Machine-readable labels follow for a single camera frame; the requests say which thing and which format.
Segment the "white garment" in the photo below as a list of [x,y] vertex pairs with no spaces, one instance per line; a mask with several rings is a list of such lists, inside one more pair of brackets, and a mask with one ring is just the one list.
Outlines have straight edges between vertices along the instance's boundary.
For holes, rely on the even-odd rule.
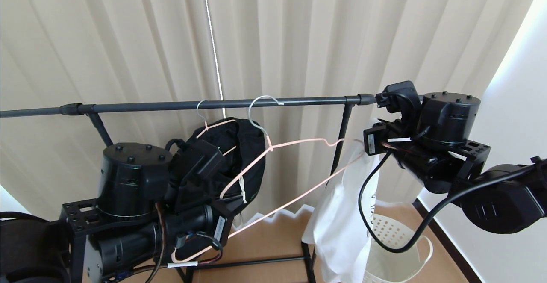
[[[364,153],[363,145],[346,141],[347,152],[338,164],[341,168]],[[315,207],[302,241],[315,244],[326,283],[361,283],[371,250],[371,239],[357,205],[359,190],[379,156],[366,153],[344,172],[330,180]],[[377,172],[363,193],[363,211],[371,220],[378,186]]]

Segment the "clothes rack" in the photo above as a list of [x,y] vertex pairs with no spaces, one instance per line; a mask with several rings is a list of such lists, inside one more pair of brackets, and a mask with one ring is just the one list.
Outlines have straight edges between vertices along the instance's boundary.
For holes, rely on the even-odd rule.
[[[340,131],[338,139],[343,139],[346,136],[346,130],[350,121],[351,112],[354,106],[366,106],[375,104],[376,99],[372,94],[358,94],[354,96],[334,96],[334,97],[300,97],[300,98],[278,98],[283,106],[326,106],[326,105],[343,105],[342,121],[340,123]],[[113,145],[108,131],[104,127],[104,123],[99,116],[99,113],[114,113],[114,112],[140,112],[140,111],[165,111],[165,110],[193,110],[199,104],[199,109],[219,109],[219,108],[247,108],[253,100],[207,100],[199,104],[199,101],[181,101],[181,102],[147,102],[147,103],[115,103],[115,104],[81,104],[71,103],[64,106],[54,108],[38,108],[38,109],[23,109],[23,110],[7,110],[0,112],[0,118],[23,117],[36,115],[87,115],[97,129],[101,139],[107,146]],[[263,99],[257,100],[253,107],[279,106],[274,100]],[[334,158],[332,159],[332,168],[330,173],[334,173],[340,160],[343,141],[336,145]],[[188,267],[186,272],[177,268],[184,283],[192,283],[194,271],[203,269],[215,269],[225,267],[237,267],[243,265],[256,265],[265,263],[288,262],[292,260],[303,260],[306,267],[306,275],[309,283],[316,283],[313,265],[315,263],[315,250],[312,254],[309,253],[308,244],[300,243],[302,246],[301,256],[283,257],[283,258],[268,258],[260,260],[248,260],[235,263],[219,263],[211,265],[202,265],[196,267]]]

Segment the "white plastic basket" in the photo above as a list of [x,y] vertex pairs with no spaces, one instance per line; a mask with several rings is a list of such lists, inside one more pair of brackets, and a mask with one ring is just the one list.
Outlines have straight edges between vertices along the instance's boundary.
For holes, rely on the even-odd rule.
[[[414,231],[397,220],[383,215],[373,215],[374,234],[388,246],[400,248],[414,235]],[[371,253],[363,283],[402,283],[412,279],[426,265],[433,254],[433,245],[426,236],[429,254],[420,260],[417,244],[403,253],[391,253],[381,248],[375,241],[371,244]]]

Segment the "silver metal hook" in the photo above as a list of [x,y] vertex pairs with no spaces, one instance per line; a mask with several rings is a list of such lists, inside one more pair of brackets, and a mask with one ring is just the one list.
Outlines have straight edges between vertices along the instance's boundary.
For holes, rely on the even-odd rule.
[[253,125],[254,127],[262,130],[262,132],[264,133],[264,135],[266,135],[268,137],[268,133],[266,132],[266,129],[264,129],[264,127],[261,127],[260,125],[258,125],[257,123],[254,123],[254,121],[250,118],[250,109],[253,107],[254,103],[259,100],[260,98],[264,98],[264,97],[268,97],[268,98],[271,98],[273,101],[275,101],[277,104],[279,104],[280,106],[283,106],[285,105],[283,102],[279,102],[279,100],[273,98],[272,96],[270,95],[262,95],[262,96],[258,96],[257,98],[255,98],[255,100],[253,100],[251,103],[250,103],[250,106],[249,106],[249,110],[247,111],[247,116],[249,118],[249,121],[250,121],[250,124]]
[[208,101],[207,99],[204,99],[204,100],[201,100],[199,103],[197,103],[197,106],[196,106],[196,112],[197,112],[197,115],[200,117],[200,118],[203,118],[203,121],[205,122],[205,124],[207,124],[207,120],[205,119],[205,117],[203,115],[200,114],[200,111],[199,111],[199,108],[200,108],[200,104],[204,101]]

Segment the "wooden floor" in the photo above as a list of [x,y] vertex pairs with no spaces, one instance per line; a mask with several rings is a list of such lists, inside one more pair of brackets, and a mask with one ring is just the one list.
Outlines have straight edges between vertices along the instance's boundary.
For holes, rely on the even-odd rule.
[[[412,205],[377,208],[377,213],[397,219],[410,228],[415,229],[422,221],[421,216]],[[260,222],[246,232],[230,239],[224,249],[221,262],[237,262],[260,258],[275,258],[301,255],[300,238],[309,219],[309,212],[304,212],[298,218],[280,216],[275,223]],[[424,233],[434,246],[431,260],[411,283],[461,283],[467,282],[462,272],[440,244],[439,240],[428,228]],[[320,263],[316,262],[315,274],[318,283],[321,280]],[[142,273],[126,279],[127,283],[142,283],[148,273]],[[174,269],[162,269],[158,272],[154,283],[177,283],[182,280]],[[305,283],[306,271],[302,260],[270,264],[248,265],[223,269],[208,269],[197,271],[194,283]]]

